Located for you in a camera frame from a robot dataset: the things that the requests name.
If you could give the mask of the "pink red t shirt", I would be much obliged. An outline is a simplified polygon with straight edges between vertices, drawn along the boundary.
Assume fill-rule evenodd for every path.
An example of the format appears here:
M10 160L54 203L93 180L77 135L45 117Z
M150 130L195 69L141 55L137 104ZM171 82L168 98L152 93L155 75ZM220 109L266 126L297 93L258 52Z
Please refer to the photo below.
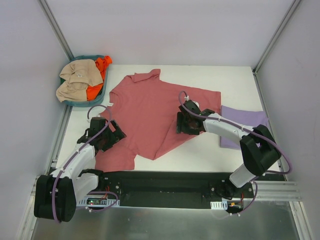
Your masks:
M127 75L110 91L108 109L126 137L95 156L95 168L103 172L133 170L135 157L156 160L193 135L176 132L179 93L185 91L201 110L221 112L221 92L164 82L160 69Z

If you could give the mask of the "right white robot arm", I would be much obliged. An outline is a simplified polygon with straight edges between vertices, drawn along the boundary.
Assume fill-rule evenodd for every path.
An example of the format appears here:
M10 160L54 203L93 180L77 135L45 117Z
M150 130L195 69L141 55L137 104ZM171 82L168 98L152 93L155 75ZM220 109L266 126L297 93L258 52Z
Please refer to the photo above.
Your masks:
M266 126L240 125L210 109L200 111L192 100L180 103L176 132L216 134L240 147L243 163L222 184L226 194L233 198L242 193L246 183L265 174L282 156Z

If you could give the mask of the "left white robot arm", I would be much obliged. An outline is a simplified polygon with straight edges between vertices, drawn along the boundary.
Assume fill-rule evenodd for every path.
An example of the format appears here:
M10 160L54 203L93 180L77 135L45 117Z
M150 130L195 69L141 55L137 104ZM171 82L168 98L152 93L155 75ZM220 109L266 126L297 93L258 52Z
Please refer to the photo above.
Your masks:
M102 170L89 169L87 164L97 153L111 149L126 134L117 122L93 117L90 126L77 140L75 149L63 164L36 181L33 213L36 218L69 222L77 203L87 194L106 193Z

